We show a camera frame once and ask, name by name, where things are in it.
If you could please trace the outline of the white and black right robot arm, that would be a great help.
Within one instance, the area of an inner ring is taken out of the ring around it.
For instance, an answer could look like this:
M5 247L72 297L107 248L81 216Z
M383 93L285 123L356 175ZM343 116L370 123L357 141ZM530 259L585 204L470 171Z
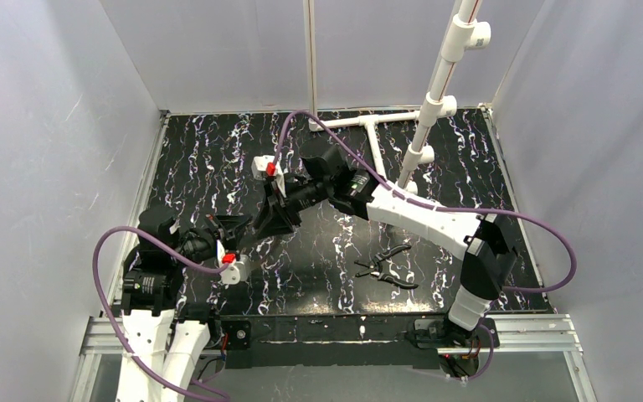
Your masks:
M460 289L448 320L467 332L478 326L517 261L505 216L445 212L438 203L374 177L368 168L351 167L338 146L310 152L302 161L306 172L295 176L282 173L271 155L254 158L251 169L265 191L253 223L257 238L293 233L301 211L323 201L343 214L407 230L461 259Z

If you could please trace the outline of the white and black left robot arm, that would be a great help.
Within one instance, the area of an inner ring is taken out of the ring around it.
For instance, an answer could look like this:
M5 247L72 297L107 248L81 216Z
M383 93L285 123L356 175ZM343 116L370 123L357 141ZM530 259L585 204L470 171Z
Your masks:
M131 350L123 353L117 400L184 399L136 364L141 360L154 374L184 388L212 337L210 307L177 309L184 264L167 250L195 264L213 259L222 282L238 284L249 277L249 260L238 249L250 221L247 214L208 214L204 227L181 229L177 215L167 206L150 207L140 213L139 243L128 255L123 275L122 325Z

